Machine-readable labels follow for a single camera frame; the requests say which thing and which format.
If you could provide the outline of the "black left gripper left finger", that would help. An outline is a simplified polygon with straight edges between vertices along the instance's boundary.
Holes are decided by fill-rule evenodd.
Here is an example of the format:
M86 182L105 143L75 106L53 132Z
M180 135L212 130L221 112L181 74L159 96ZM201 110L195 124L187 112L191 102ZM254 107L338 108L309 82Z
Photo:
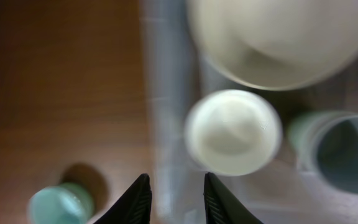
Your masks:
M141 174L94 224L149 224L151 208L150 177Z

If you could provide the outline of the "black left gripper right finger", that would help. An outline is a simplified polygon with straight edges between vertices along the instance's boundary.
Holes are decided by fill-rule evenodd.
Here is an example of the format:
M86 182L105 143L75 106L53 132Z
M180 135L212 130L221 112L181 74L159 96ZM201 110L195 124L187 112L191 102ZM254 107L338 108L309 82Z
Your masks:
M212 172L204 176L207 224L262 224Z

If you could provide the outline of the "light blue small bowl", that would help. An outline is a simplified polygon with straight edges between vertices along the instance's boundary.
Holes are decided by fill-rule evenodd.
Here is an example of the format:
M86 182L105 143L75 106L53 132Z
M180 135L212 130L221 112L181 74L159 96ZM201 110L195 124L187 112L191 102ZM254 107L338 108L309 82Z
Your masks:
M31 224L86 224L94 212L95 204L91 194L73 182L39 190L27 206Z

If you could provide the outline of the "white small bowl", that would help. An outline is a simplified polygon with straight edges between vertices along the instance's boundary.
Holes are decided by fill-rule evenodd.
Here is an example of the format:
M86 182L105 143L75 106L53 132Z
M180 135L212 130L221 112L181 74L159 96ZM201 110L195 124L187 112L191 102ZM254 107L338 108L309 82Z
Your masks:
M270 163L283 139L275 108L244 90L221 90L199 100L186 117L184 140L190 157L209 172L251 174Z

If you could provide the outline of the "cream cup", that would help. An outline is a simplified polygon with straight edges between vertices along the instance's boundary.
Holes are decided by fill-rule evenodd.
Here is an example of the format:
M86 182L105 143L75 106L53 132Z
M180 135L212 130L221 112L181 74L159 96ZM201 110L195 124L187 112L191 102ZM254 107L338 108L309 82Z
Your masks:
M358 194L358 114L352 113L329 128L313 157L298 161L328 185Z

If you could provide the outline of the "cream plate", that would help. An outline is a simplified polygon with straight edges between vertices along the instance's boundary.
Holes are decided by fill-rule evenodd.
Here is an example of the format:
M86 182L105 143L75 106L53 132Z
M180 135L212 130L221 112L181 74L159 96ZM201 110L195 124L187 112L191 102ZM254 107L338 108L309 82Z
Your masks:
M358 0L189 0L186 9L207 62L241 85L295 90L358 57Z

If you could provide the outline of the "mint green cup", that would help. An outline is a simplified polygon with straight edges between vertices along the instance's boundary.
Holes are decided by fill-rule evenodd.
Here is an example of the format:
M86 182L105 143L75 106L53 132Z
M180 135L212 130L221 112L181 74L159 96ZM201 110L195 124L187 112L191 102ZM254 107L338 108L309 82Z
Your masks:
M314 111L295 118L288 128L288 139L299 160L311 159L328 129L351 114L347 111Z

